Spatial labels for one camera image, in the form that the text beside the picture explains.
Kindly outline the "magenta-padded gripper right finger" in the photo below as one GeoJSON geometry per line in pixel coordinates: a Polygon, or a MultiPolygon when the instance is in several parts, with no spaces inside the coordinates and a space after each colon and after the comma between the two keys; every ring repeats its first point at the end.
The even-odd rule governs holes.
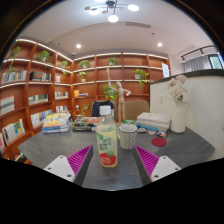
{"type": "Polygon", "coordinates": [[[140,146],[135,146],[133,155],[143,185],[157,181],[180,170],[180,167],[169,157],[159,157],[140,146]]]}

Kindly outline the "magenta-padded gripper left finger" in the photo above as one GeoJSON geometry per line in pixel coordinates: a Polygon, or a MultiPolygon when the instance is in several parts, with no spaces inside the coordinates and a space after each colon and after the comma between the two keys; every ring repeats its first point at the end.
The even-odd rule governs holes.
{"type": "Polygon", "coordinates": [[[81,186],[84,182],[92,156],[93,146],[89,145],[69,156],[58,156],[44,170],[81,186]]]}

